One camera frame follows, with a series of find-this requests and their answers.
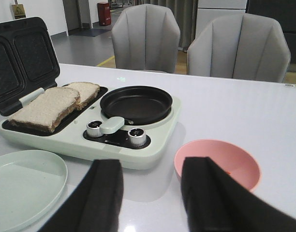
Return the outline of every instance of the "wooden floor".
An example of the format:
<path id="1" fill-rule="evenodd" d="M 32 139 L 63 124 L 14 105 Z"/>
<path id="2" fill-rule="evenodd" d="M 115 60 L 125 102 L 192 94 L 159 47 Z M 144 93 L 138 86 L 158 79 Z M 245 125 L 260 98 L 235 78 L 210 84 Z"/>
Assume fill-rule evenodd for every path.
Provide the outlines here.
<path id="1" fill-rule="evenodd" d="M 112 56 L 107 60 L 104 60 L 102 63 L 97 65 L 98 67 L 105 68 L 115 68 L 115 57 Z M 178 51 L 177 64 L 175 73 L 177 74 L 187 74 L 187 53 Z M 296 72 L 288 72 L 284 81 L 284 83 L 296 84 Z"/>

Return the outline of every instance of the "gray chair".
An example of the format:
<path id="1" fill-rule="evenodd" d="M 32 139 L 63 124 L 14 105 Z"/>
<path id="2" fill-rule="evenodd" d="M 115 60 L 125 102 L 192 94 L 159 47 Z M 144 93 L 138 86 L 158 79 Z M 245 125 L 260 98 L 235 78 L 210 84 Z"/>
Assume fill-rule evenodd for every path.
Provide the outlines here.
<path id="1" fill-rule="evenodd" d="M 282 82 L 290 51 L 278 21 L 238 14 L 212 20 L 188 49 L 188 74 Z"/>
<path id="2" fill-rule="evenodd" d="M 169 8 L 152 4 L 126 8 L 112 29 L 116 67 L 173 73 L 179 38 Z"/>

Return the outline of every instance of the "yellow sign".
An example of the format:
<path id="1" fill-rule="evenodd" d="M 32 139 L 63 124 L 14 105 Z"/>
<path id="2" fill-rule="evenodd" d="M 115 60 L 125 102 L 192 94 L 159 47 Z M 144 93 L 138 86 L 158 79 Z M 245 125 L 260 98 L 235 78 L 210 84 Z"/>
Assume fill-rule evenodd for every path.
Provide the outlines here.
<path id="1" fill-rule="evenodd" d="M 24 11 L 23 4 L 12 5 L 12 8 L 13 8 L 13 12 L 15 15 L 15 19 L 26 17 L 26 13 Z"/>

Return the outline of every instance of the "open lid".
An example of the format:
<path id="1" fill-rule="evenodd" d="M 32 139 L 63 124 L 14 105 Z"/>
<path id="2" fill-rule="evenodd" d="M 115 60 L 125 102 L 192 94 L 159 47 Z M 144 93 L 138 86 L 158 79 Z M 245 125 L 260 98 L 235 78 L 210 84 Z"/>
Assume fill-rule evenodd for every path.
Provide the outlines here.
<path id="1" fill-rule="evenodd" d="M 0 114 L 22 108 L 20 98 L 57 86 L 60 73 L 47 27 L 38 17 L 0 23 Z"/>

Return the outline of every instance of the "pink bowl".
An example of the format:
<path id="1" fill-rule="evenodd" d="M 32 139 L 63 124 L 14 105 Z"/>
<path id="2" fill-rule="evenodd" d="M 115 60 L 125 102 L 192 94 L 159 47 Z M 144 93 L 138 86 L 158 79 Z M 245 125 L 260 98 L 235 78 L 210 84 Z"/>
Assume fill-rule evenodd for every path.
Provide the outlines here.
<path id="1" fill-rule="evenodd" d="M 179 179 L 186 157 L 210 157 L 233 179 L 250 191 L 253 191 L 260 181 L 260 168 L 254 158 L 247 151 L 228 142 L 200 139 L 182 146 L 174 159 Z"/>

